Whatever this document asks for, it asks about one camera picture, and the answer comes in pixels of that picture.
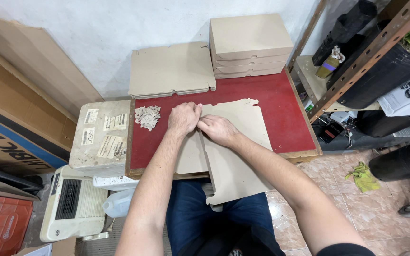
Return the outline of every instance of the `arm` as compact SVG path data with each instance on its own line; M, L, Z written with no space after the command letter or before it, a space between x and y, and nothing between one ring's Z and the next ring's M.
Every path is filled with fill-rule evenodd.
M175 162L183 139L196 127L201 111L202 104L195 107L194 102L172 109L167 132L134 191L116 256L164 254L162 232Z
M366 247L354 226L335 204L292 163L250 140L223 117L203 116L197 127L215 142L240 154L281 193L294 210L302 235L313 255L338 243Z

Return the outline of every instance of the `jeans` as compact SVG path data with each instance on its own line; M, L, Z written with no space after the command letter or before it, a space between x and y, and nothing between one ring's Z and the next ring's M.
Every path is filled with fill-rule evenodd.
M172 255L206 230L219 232L226 223L259 225L273 237L273 224L265 193L224 203L222 212L214 212L205 203L202 183L209 178L174 180L168 202L166 223Z

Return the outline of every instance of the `stack of cardboard blanks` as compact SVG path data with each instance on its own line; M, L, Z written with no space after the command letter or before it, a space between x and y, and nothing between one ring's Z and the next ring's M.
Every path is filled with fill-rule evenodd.
M129 95L157 98L216 90L207 42L134 50Z
M279 14L210 19L215 78L281 73L292 49Z

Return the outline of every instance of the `purple tape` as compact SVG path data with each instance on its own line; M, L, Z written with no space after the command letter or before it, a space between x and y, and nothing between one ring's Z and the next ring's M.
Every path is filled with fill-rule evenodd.
M336 67L333 67L332 65L328 64L328 63L325 62L325 61L322 63L322 67L325 67L326 69L328 69L328 70L330 70L330 71L333 71L333 70L336 69Z

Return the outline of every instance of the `yellow cloth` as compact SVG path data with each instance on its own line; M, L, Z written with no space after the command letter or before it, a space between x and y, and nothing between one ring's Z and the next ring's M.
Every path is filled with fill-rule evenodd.
M357 167L354 167L355 171L346 175L345 179L348 179L351 175L354 176L354 182L357 188L363 193L368 190L379 189L379 181L369 172L369 167L363 162Z

